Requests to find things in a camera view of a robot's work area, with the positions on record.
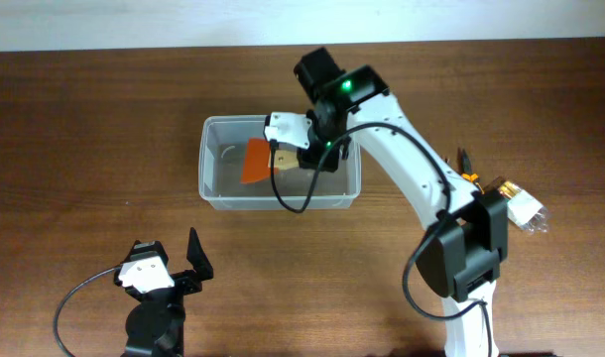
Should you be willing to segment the orange scraper wooden handle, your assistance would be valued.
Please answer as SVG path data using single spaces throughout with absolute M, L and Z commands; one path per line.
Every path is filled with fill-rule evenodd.
M 297 168 L 297 153 L 277 149 L 272 153 L 270 144 L 265 139 L 250 138 L 245 152 L 244 165 L 240 182 L 250 184 L 268 179 L 271 173 Z

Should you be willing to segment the orange black long-nose pliers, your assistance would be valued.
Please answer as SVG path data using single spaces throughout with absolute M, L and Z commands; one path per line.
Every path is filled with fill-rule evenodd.
M 480 184 L 480 177 L 475 173 L 472 169 L 471 160 L 465 149 L 459 148 L 457 151 L 457 160 L 460 169 L 460 175 L 475 185 L 480 191 L 483 191 L 483 188 Z

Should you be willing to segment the clear bag of batteries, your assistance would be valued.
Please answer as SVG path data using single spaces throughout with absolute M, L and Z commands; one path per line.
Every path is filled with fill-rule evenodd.
M 485 185 L 484 190 L 497 190 L 506 199 L 508 219 L 521 230 L 529 234 L 549 231 L 548 209 L 520 185 L 497 177 Z

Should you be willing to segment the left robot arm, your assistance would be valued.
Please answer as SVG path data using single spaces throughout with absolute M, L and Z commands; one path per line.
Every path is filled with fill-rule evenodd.
M 126 356 L 183 356 L 183 300 L 201 292 L 202 283 L 214 276 L 193 228 L 188 234 L 186 259 L 191 268 L 171 274 L 163 244 L 137 240 L 121 262 L 114 284 L 138 302 L 125 322 Z

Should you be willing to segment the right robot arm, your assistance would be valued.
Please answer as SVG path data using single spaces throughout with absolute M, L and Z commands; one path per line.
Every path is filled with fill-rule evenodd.
M 310 147 L 317 171 L 351 143 L 386 172 L 414 209 L 424 237 L 402 275 L 409 305 L 442 321 L 448 356 L 496 356 L 492 301 L 508 256 L 505 199 L 453 170 L 417 132 L 399 100 L 369 65 L 351 72 L 328 50 L 304 55 L 294 75 L 310 99 Z

